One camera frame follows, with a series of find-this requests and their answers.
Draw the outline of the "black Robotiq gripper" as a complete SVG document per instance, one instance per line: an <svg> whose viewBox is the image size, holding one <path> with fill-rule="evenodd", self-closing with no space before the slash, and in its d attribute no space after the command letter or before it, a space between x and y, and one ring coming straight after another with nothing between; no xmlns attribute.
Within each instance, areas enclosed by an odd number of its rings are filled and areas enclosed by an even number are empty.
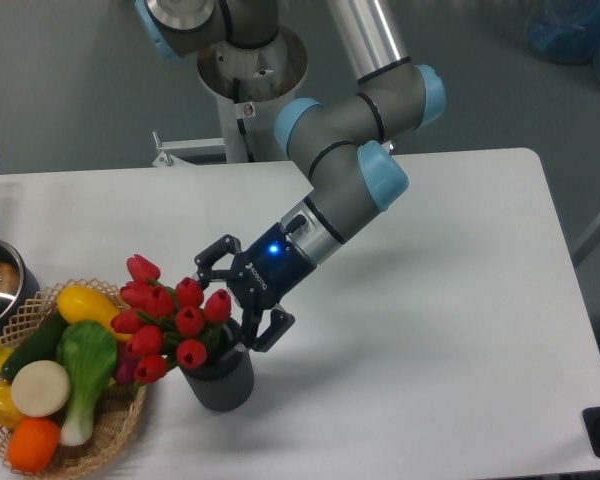
<svg viewBox="0 0 600 480"><path fill-rule="evenodd" d="M195 278L203 290L212 282L228 281L228 290L244 311L270 310L281 298L316 269L287 238L281 223L270 227L246 251L240 240L226 234L194 257ZM227 269L214 265L227 255L235 256ZM270 311L269 324L261 333L262 315L243 323L241 342L247 350L268 352L294 325L295 316L282 308Z"/></svg>

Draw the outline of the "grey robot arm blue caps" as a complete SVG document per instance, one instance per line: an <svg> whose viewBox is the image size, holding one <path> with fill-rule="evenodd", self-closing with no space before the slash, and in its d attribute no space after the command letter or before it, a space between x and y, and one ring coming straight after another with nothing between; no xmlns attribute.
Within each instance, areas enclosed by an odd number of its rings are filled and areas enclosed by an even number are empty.
<svg viewBox="0 0 600 480"><path fill-rule="evenodd" d="M230 163L290 159L311 191L249 248L226 237L196 257L203 284L221 281L242 311L236 349L265 352L293 324L281 299L408 187L385 150L397 134L444 111L444 85L411 61L384 1L328 5L357 80L357 93L324 106L297 91L308 70L301 39L274 1L139 1L156 49L195 54L215 97Z"/></svg>

